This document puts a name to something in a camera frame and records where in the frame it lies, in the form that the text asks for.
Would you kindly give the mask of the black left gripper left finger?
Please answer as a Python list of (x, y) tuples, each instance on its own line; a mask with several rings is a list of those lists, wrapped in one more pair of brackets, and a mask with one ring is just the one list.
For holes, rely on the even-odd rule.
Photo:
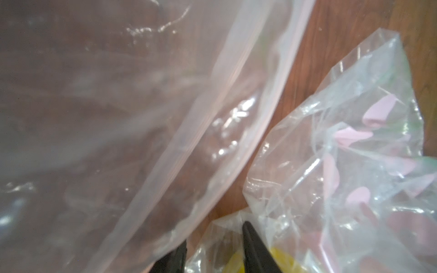
[(156, 261), (149, 273), (184, 273), (187, 256), (187, 241)]

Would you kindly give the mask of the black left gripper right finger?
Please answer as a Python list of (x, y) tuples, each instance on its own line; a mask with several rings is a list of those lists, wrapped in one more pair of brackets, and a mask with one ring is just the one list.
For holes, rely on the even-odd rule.
[(242, 225), (242, 237), (244, 270), (246, 273), (282, 273), (282, 270), (249, 221), (245, 221)]

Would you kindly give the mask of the clear zip bag with pears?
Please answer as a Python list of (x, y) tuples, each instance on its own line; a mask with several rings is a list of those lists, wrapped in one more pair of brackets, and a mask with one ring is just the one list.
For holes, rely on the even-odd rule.
[(251, 225), (284, 273), (434, 273), (437, 161), (399, 33), (378, 29), (272, 128), (246, 209), (211, 222), (188, 273), (242, 273)]

